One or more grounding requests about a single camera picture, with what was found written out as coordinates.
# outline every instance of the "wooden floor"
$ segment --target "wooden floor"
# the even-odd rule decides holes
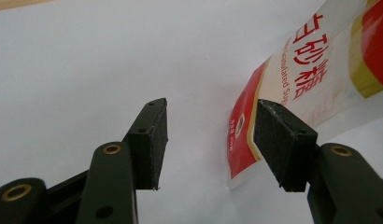
[[[5,10],[13,7],[25,7],[49,1],[51,0],[0,0],[0,10]]]

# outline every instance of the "chinese character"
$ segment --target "chinese character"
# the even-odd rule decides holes
[[[294,99],[303,95],[305,92],[310,91],[313,87],[322,81],[323,76],[326,74],[325,66],[327,62],[328,60],[325,59],[322,63],[319,64],[318,67],[314,66],[311,71],[300,73],[300,76],[294,80],[296,82],[296,86],[300,87],[296,90],[296,96]]]
[[[320,59],[320,57],[322,57],[323,51],[325,51],[328,48],[327,43],[328,38],[326,37],[326,35],[323,35],[322,39],[305,43],[303,47],[295,50],[298,56],[304,55],[305,57],[303,59],[300,59],[296,56],[293,58],[294,61],[298,64],[315,63],[317,60]]]
[[[294,41],[293,41],[293,44],[298,42],[299,40],[305,38],[306,36],[310,35],[311,33],[313,33],[314,31],[318,30],[319,29],[319,19],[322,19],[323,18],[323,15],[319,15],[317,16],[317,13],[314,14],[313,16],[313,22],[314,22],[314,27],[308,27],[308,22],[302,27],[300,28],[297,32],[296,32],[296,38],[294,38]]]

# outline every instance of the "white surface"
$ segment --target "white surface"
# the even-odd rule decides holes
[[[322,3],[61,0],[0,11],[0,186],[36,176],[51,187],[86,170],[146,102],[166,97],[161,189],[137,192],[140,223],[312,223],[306,195],[279,189],[264,162],[229,191],[225,143],[253,70]],[[383,177],[383,92],[319,133],[351,128],[334,141]]]

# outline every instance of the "brass screw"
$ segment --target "brass screw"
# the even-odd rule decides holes
[[[21,184],[13,187],[6,190],[6,192],[2,195],[2,200],[6,203],[14,202],[27,195],[31,189],[32,186],[30,184]]]
[[[352,155],[352,152],[348,148],[345,148],[345,147],[334,146],[334,147],[331,147],[331,150],[333,153],[335,153],[339,156],[348,157],[348,156]]]
[[[113,155],[118,153],[121,150],[121,146],[118,145],[110,145],[105,147],[102,151],[107,155]]]

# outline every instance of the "red and white package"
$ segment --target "red and white package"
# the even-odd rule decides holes
[[[255,70],[229,119],[230,186],[262,158],[253,142],[258,99],[311,127],[383,91],[383,0],[328,0]]]

